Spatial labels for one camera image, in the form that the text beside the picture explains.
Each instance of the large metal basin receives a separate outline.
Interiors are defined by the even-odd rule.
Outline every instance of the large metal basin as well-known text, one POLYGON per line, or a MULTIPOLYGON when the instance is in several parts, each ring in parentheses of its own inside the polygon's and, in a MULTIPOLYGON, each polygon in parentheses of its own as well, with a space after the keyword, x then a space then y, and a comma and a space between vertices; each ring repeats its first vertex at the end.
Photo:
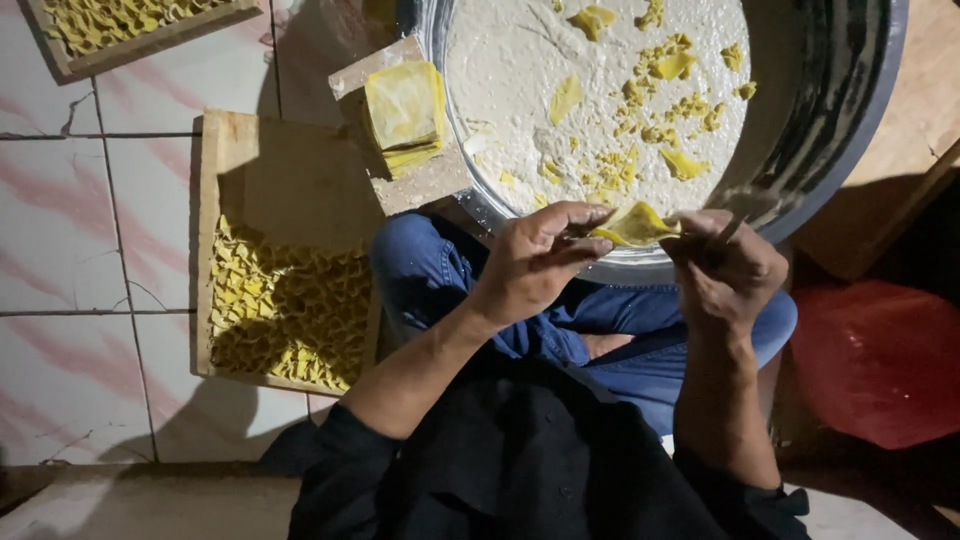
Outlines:
MULTIPOLYGON (((456 4, 400 0, 397 6, 399 30, 419 37, 441 73, 456 4)), ((801 192, 799 206, 753 223, 776 243, 827 201, 866 150, 897 77, 907 0, 743 0, 743 7, 753 79, 762 91, 750 102, 733 159, 714 193, 745 183, 801 192)), ((464 138, 449 106, 447 114, 462 148, 464 138)), ((457 197, 496 234, 516 214, 469 160, 468 166, 473 188, 457 197)), ((659 248, 615 250, 580 277, 622 285, 673 280, 670 261, 659 248)))

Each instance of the white flour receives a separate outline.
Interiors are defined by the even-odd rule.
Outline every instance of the white flour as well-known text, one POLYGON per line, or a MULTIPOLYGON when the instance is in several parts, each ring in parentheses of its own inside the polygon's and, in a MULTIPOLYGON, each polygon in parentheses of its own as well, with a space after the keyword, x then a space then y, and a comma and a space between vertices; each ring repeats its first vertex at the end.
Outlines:
POLYGON ((626 155, 636 142, 636 172, 643 180, 633 181, 618 203, 645 201, 660 215, 698 209, 730 162, 747 111, 747 102, 732 94, 750 81, 750 41, 739 0, 665 0, 662 27, 650 26, 645 32, 634 26, 634 17, 646 12, 646 1, 606 0, 601 5, 615 11, 617 20, 601 32, 599 42, 588 41, 566 22, 589 4, 564 1, 563 12, 556 13, 552 0, 457 0, 446 55, 449 98, 464 138, 487 122, 502 142, 487 145, 480 154, 480 170, 523 215, 536 209, 535 193, 550 203, 585 200, 590 189, 580 176, 596 166, 594 156, 611 151, 626 155), (693 41, 689 52, 698 58, 692 74, 686 81, 660 81, 659 91, 643 106, 643 117, 653 124, 650 113, 662 116, 697 90, 711 106, 726 103, 720 129, 700 133, 695 140, 687 136, 700 131, 701 117, 673 122, 679 150, 710 163, 709 172, 687 182, 670 176, 658 152, 669 145, 644 143, 640 133, 613 136, 619 122, 616 110, 623 103, 620 89, 634 77, 638 51, 680 32, 693 41), (721 49, 733 43, 745 57, 739 73, 728 69, 720 56, 721 49), (579 75, 587 98, 554 127, 547 117, 550 98, 571 72, 579 75), (572 135, 580 141, 576 150, 571 149, 572 135), (561 184, 538 174, 545 158, 560 166, 561 184), (500 182, 503 171, 518 182, 500 182))

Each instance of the left hand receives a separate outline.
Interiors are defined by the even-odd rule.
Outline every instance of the left hand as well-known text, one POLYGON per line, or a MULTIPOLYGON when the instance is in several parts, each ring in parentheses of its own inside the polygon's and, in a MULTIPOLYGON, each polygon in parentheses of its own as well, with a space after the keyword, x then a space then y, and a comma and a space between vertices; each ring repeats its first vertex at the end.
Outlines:
POLYGON ((507 222, 468 297, 493 326, 506 328, 547 309, 581 270, 613 249, 607 238, 583 236, 612 209, 560 202, 507 222))

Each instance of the blue jeans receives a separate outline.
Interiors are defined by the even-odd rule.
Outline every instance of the blue jeans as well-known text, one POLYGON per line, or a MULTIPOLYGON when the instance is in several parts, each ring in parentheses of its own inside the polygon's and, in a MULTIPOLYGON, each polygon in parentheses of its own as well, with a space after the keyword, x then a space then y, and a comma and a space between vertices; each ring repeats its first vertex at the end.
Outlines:
MULTIPOLYGON (((391 327, 405 340, 430 328, 476 285, 489 251, 439 217, 404 214, 388 221, 370 249, 373 278, 391 327)), ((797 308, 779 291, 754 324, 762 367, 783 347, 797 308)), ((676 285, 609 286, 574 280, 550 308, 499 333, 493 344, 517 359, 540 357, 586 369, 621 400, 637 405, 664 436, 686 367, 686 324, 676 285), (581 333, 626 333, 636 338, 590 360, 581 333)))

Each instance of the bare foot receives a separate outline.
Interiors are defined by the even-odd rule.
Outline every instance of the bare foot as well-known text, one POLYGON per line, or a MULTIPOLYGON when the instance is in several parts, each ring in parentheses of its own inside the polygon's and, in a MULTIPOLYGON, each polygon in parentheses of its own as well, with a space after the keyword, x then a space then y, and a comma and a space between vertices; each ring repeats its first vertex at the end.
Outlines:
POLYGON ((619 349, 634 340, 632 335, 626 333, 611 333, 608 335, 581 333, 580 337, 583 337, 584 343, 587 344, 591 360, 595 360, 614 349, 619 349))

